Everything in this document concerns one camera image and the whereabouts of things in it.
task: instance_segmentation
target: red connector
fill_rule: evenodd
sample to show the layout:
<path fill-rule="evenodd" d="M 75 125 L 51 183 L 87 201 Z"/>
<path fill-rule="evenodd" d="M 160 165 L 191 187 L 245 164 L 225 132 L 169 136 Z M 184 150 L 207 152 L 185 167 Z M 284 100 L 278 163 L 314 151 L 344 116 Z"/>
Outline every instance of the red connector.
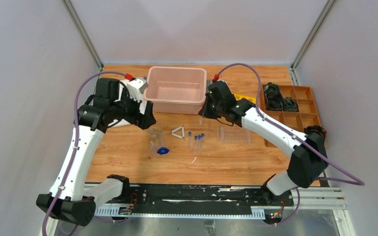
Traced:
<path fill-rule="evenodd" d="M 218 81 L 219 79 L 220 79 L 220 76 L 218 74 L 215 74 L 213 81 Z"/>
<path fill-rule="evenodd" d="M 133 76 L 126 73 L 125 76 L 124 76 L 127 80 L 132 80 Z"/>

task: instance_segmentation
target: black cable bundle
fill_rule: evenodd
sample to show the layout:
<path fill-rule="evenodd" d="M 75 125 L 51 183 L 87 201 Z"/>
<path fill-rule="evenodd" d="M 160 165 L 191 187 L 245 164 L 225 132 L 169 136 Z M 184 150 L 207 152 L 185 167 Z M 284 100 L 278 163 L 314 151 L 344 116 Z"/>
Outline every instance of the black cable bundle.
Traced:
<path fill-rule="evenodd" d="M 283 97 L 280 92 L 271 91 L 264 95 L 264 102 L 266 103 L 266 110 L 281 111 L 283 110 Z"/>
<path fill-rule="evenodd" d="M 284 112 L 298 112 L 298 104 L 292 100 L 291 97 L 285 97 L 283 99 L 283 111 Z"/>
<path fill-rule="evenodd" d="M 283 110 L 283 97 L 277 84 L 267 83 L 264 86 L 264 103 L 268 111 Z"/>

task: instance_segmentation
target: blue object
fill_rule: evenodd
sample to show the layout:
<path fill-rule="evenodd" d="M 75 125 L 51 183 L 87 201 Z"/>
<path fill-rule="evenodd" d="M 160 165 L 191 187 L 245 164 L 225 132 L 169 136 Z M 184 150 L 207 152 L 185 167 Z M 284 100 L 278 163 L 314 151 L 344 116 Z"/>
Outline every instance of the blue object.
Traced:
<path fill-rule="evenodd" d="M 160 148 L 157 150 L 157 153 L 160 154 L 160 155 L 164 155 L 164 154 L 168 154 L 169 151 L 170 151 L 170 150 L 169 150 L 168 148 L 160 147 Z"/>

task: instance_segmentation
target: gray floor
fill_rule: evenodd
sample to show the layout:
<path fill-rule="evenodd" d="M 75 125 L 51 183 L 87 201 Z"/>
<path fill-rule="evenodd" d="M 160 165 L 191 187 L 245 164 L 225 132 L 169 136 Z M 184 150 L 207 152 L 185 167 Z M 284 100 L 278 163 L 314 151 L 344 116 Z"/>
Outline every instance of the gray floor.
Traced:
<path fill-rule="evenodd" d="M 285 210 L 287 218 L 291 210 Z M 72 225 L 62 224 L 71 231 Z M 57 236 L 64 236 L 60 225 Z M 80 228 L 75 236 L 339 236 L 335 217 L 331 210 L 300 210 L 286 224 L 276 228 L 265 226 L 261 220 L 205 220 L 131 218 L 123 223 L 101 223 L 93 220 Z"/>

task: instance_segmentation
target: wooden tray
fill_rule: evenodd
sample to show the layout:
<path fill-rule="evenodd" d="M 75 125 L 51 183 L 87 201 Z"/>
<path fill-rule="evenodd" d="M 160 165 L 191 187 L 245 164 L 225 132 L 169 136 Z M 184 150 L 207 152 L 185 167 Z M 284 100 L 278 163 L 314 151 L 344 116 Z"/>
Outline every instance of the wooden tray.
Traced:
<path fill-rule="evenodd" d="M 263 110 L 273 119 L 278 120 L 280 123 L 283 123 L 289 128 L 292 128 L 300 132 L 304 132 L 304 129 L 308 126 L 322 126 L 311 87 L 279 85 L 279 88 L 283 98 L 292 97 L 292 99 L 298 103 L 299 111 L 279 112 L 266 110 L 266 105 L 264 103 L 264 88 L 261 90 L 260 93 L 261 110 Z M 264 140 L 264 144 L 266 145 L 266 147 L 276 147 L 267 140 Z"/>

